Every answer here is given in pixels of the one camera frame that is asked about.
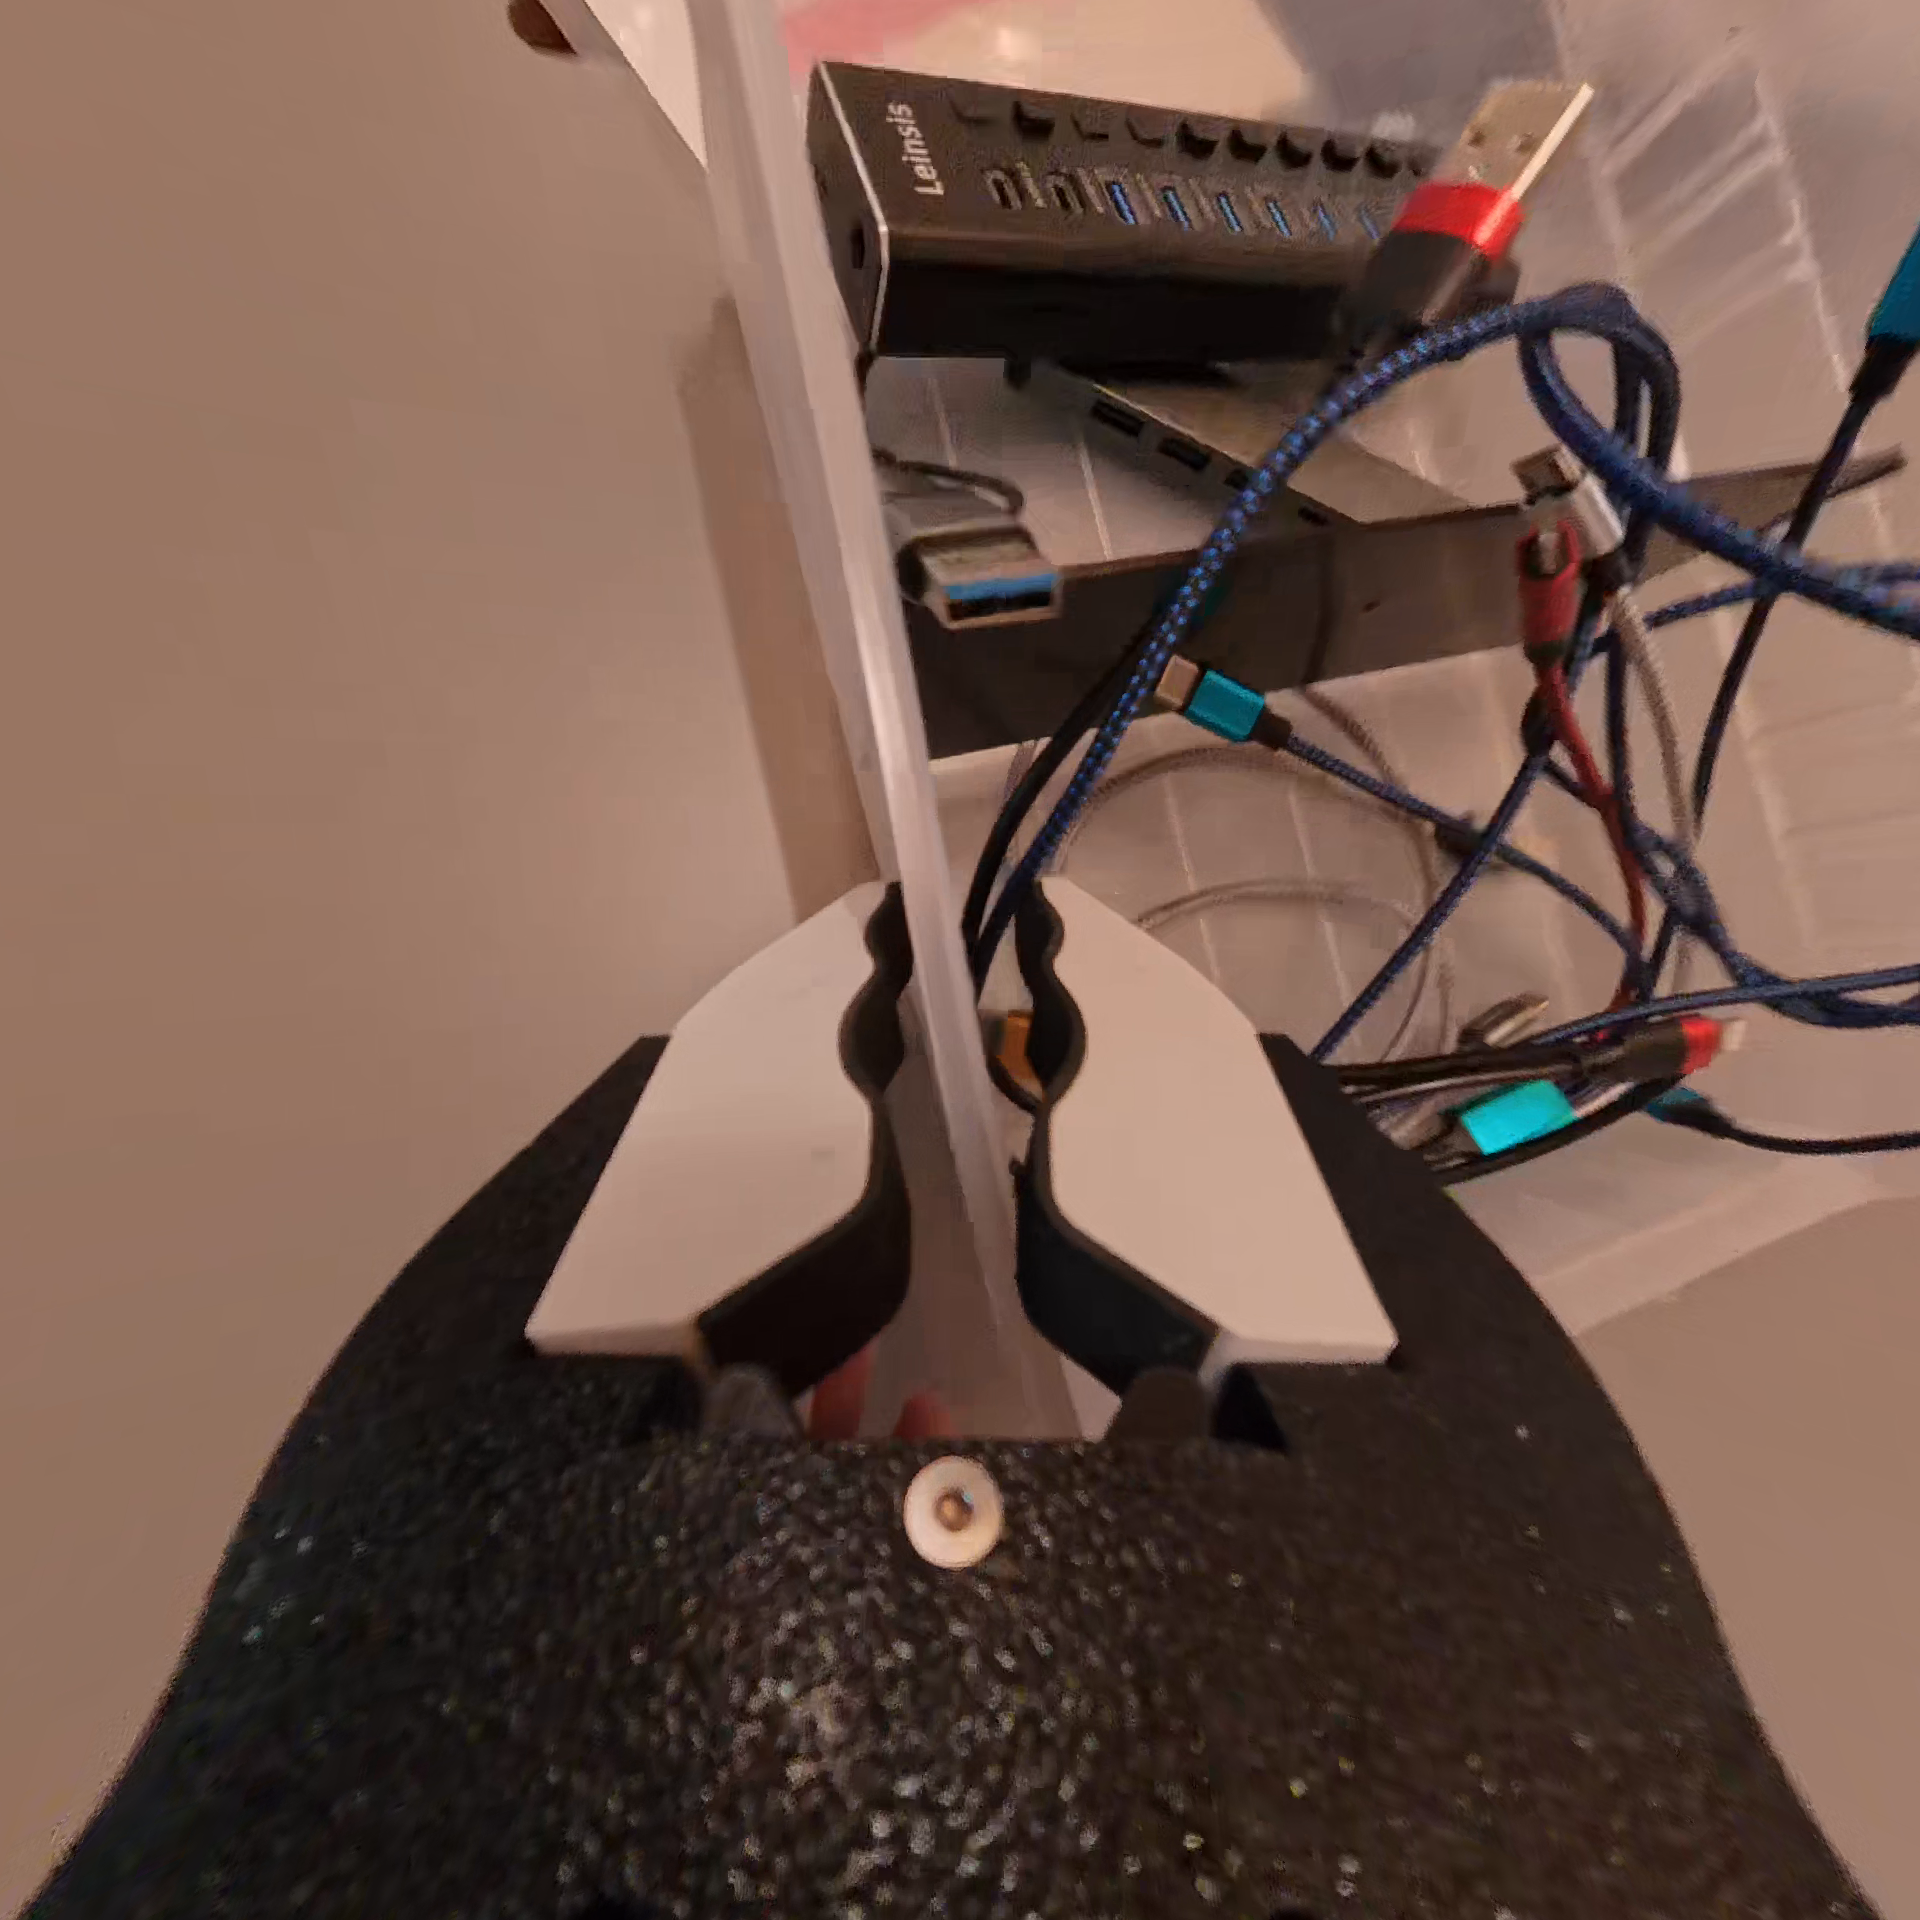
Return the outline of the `person's right hand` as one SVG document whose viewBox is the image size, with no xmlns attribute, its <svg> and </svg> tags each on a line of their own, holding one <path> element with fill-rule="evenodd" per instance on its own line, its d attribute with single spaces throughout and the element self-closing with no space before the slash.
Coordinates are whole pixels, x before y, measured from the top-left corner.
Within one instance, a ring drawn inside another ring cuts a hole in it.
<svg viewBox="0 0 1920 1920">
<path fill-rule="evenodd" d="M 827 1372 L 805 1411 L 805 1436 L 810 1444 L 849 1444 L 862 1436 L 866 1398 L 872 1376 L 872 1341 L 849 1353 L 836 1372 Z M 889 1430 L 901 1444 L 933 1444 L 955 1436 L 949 1404 L 933 1388 L 916 1388 L 901 1402 Z"/>
</svg>

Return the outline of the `grey slim usb hub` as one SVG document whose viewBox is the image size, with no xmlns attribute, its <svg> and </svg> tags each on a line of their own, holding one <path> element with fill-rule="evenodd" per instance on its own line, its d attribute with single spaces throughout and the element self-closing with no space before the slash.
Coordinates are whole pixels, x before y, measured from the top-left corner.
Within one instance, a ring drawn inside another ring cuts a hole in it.
<svg viewBox="0 0 1920 1920">
<path fill-rule="evenodd" d="M 1249 489 L 1255 466 L 1329 381 L 1326 363 L 1225 366 L 1062 366 L 1027 354 L 1004 363 L 1009 390 L 1082 425 L 1093 450 L 1128 458 L 1143 477 L 1208 507 Z M 1270 539 L 1417 524 L 1465 511 L 1465 497 L 1428 473 L 1411 428 L 1340 425 L 1268 507 Z"/>
</svg>

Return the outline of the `dark grey metal slab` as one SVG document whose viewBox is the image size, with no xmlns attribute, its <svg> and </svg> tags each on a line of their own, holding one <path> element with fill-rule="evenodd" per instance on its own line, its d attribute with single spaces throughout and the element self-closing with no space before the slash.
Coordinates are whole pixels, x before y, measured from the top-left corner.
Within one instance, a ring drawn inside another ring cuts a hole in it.
<svg viewBox="0 0 1920 1920">
<path fill-rule="evenodd" d="M 1186 656 L 1274 693 L 1516 640 L 1521 492 L 1326 532 L 1251 532 Z M 1196 552 L 1067 563 L 1054 613 L 974 635 L 901 604 L 933 758 L 1047 739 L 1169 600 Z"/>
</svg>

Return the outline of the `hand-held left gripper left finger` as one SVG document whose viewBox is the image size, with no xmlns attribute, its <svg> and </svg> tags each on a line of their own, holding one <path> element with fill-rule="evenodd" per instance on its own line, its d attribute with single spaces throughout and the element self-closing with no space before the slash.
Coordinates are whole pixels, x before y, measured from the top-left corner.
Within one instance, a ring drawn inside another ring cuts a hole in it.
<svg viewBox="0 0 1920 1920">
<path fill-rule="evenodd" d="M 862 882 L 715 983 L 664 1043 L 522 1328 L 546 1358 L 821 1385 L 901 1311 L 906 900 Z"/>
</svg>

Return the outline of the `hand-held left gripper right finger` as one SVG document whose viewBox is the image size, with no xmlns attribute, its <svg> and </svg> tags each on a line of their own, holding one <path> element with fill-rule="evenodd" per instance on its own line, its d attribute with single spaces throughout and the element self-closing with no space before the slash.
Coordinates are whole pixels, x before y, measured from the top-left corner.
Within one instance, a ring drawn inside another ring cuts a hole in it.
<svg viewBox="0 0 1920 1920">
<path fill-rule="evenodd" d="M 1017 1302 L 1086 1376 L 1380 1366 L 1396 1332 L 1251 1017 L 1067 879 L 1017 908 Z"/>
</svg>

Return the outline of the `clear plastic bin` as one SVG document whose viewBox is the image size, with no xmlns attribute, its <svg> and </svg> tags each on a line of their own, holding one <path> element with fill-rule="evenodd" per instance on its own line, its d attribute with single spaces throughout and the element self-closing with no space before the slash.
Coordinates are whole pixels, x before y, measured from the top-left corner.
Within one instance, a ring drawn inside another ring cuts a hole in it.
<svg viewBox="0 0 1920 1920">
<path fill-rule="evenodd" d="M 1014 747 L 933 758 L 906 622 L 876 552 L 849 428 L 849 354 L 837 294 L 827 290 L 816 185 L 801 178 L 805 83 L 816 59 L 901 61 L 981 83 L 1071 83 L 1174 107 L 1309 111 L 1340 125 L 1451 125 L 1498 77 L 1566 66 L 1601 88 L 1595 131 L 1547 185 L 1521 241 L 1527 286 L 1621 282 L 1664 333 L 1684 376 L 1680 466 L 1783 468 L 1813 458 L 1840 411 L 1840 349 L 1867 310 L 1897 241 L 1917 222 L 1917 8 L 1844 4 L 1840 29 L 1867 39 L 1867 74 L 1836 77 L 1813 47 L 1817 16 L 1793 4 L 1368 4 L 1363 29 L 1320 4 L 685 4 L 698 74 L 698 152 L 720 261 L 736 299 L 773 459 L 792 489 L 792 528 L 836 699 L 841 701 L 862 804 L 880 860 L 906 820 L 910 887 L 933 887 L 941 814 L 958 907 L 989 779 Z M 1128 458 L 1093 450 L 1036 398 L 1017 398 L 981 363 L 906 363 L 872 376 L 872 437 L 897 451 L 989 468 L 1027 492 L 1036 544 L 1062 563 L 1109 563 L 1196 545 L 1205 502 L 1152 483 Z M 1493 650 L 1329 679 L 1329 699 L 1368 721 L 1417 792 L 1493 804 L 1516 765 L 1506 699 L 1516 661 Z M 1249 1017 L 1296 1029 L 1334 1013 L 1334 991 L 1385 955 L 1391 887 L 1417 882 L 1403 835 L 1363 820 L 1326 779 L 1225 769 L 1135 783 L 1099 813 L 1071 875 L 1109 900 L 1164 900 L 1236 875 L 1351 890 L 1326 900 L 1221 907 L 1174 924 Z M 1740 693 L 1713 783 L 1706 852 L 1745 948 L 1788 972 L 1899 964 L 1917 955 L 1917 661 L 1899 640 L 1840 635 L 1823 613 L 1771 622 Z M 962 1422 L 1040 1431 L 1071 1404 L 1093 1422 L 1110 1398 L 1009 1332 L 1009 1202 L 1000 1267 L 981 1279 L 958 1251 L 970 1172 L 933 1173 L 933 1089 L 910 1071 L 910 1177 L 929 1202 L 901 1322 L 876 1345 L 872 1422 L 916 1385 L 936 1385 Z M 1834 1216 L 1917 1224 L 1917 1156 L 1780 1160 L 1676 1141 L 1651 1120 L 1601 1143 L 1560 1147 L 1542 1167 L 1471 1181 L 1465 1212 L 1516 1262 L 1568 1332 L 1603 1328 L 1702 1276 L 1788 1246 L 1791 1255 L 1849 1251 Z"/>
</svg>

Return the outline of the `black usb hub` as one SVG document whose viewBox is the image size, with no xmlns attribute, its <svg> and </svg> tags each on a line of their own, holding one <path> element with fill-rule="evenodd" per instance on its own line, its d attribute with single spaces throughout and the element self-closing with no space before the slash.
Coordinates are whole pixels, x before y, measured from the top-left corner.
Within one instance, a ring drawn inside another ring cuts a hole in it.
<svg viewBox="0 0 1920 1920">
<path fill-rule="evenodd" d="M 1075 369 L 1326 363 L 1403 203 L 1533 186 L 1473 129 L 1451 157 L 1300 122 L 816 61 L 808 168 L 854 349 Z"/>
</svg>

